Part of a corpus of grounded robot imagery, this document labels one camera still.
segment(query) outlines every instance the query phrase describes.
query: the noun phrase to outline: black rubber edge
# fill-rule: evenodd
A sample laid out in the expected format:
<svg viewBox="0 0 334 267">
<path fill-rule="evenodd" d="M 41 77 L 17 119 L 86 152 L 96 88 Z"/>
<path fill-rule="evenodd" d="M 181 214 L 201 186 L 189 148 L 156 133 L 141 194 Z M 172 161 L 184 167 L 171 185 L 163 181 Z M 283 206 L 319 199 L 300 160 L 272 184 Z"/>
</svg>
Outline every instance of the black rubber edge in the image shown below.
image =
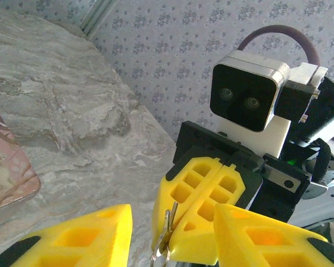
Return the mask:
<svg viewBox="0 0 334 267">
<path fill-rule="evenodd" d="M 16 242 L 10 246 L 7 250 L 0 254 L 0 267 L 10 267 L 15 263 L 23 254 L 29 251 L 39 240 L 40 236 L 33 236 L 21 241 Z"/>
<path fill-rule="evenodd" d="M 334 264 L 334 245 L 316 238 L 308 238 L 308 242 L 312 244 L 320 253 Z"/>
</svg>

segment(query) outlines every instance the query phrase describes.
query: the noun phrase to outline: bolt hole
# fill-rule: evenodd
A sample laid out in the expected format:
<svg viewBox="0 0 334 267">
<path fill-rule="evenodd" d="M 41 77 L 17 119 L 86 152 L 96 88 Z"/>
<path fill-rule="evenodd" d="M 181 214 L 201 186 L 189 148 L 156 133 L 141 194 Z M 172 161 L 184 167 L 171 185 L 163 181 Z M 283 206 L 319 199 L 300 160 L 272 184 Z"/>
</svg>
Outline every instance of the bolt hole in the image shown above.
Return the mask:
<svg viewBox="0 0 334 267">
<path fill-rule="evenodd" d="M 284 181 L 284 186 L 287 188 L 292 188 L 294 187 L 294 183 L 290 180 Z"/>
</svg>

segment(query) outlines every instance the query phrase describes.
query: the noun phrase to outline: camera lens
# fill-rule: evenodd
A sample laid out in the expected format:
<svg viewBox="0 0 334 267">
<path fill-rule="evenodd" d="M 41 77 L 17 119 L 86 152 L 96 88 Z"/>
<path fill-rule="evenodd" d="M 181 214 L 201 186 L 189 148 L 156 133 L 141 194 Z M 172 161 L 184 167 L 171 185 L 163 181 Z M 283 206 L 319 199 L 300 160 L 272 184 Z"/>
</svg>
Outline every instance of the camera lens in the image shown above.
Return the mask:
<svg viewBox="0 0 334 267">
<path fill-rule="evenodd" d="M 258 108 L 260 106 L 260 102 L 254 98 L 254 97 L 249 97 L 246 101 L 248 107 L 255 109 Z"/>
<path fill-rule="evenodd" d="M 233 92 L 228 88 L 223 88 L 220 94 L 225 100 L 230 100 L 233 98 Z"/>
</svg>

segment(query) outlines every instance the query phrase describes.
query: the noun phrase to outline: yellow foam pad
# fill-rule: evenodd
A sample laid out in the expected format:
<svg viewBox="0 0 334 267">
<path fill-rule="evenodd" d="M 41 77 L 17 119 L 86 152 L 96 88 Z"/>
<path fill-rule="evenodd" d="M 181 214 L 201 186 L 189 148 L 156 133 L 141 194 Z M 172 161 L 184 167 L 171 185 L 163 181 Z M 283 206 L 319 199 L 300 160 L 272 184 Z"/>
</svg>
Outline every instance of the yellow foam pad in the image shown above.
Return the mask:
<svg viewBox="0 0 334 267">
<path fill-rule="evenodd" d="M 131 206 L 108 207 L 25 236 L 41 239 L 11 266 L 127 266 L 131 234 Z"/>
<path fill-rule="evenodd" d="M 163 178 L 153 210 L 153 244 L 162 231 L 164 212 L 179 203 L 174 231 L 169 242 L 171 260 L 214 265 L 217 248 L 213 219 L 217 203 L 234 205 L 245 186 L 235 166 L 224 166 L 219 159 L 191 159 L 176 175 Z"/>
<path fill-rule="evenodd" d="M 334 267 L 308 241 L 323 236 L 232 205 L 216 205 L 220 267 Z"/>
</svg>

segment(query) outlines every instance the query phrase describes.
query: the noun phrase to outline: black camera face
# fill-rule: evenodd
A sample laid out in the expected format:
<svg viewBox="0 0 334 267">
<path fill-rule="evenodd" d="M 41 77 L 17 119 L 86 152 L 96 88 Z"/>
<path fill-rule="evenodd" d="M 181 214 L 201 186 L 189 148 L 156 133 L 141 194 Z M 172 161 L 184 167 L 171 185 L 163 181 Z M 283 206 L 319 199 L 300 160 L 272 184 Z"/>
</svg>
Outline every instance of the black camera face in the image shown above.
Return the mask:
<svg viewBox="0 0 334 267">
<path fill-rule="evenodd" d="M 213 69 L 210 109 L 251 131 L 264 130 L 277 85 L 269 78 L 225 65 Z"/>
</svg>

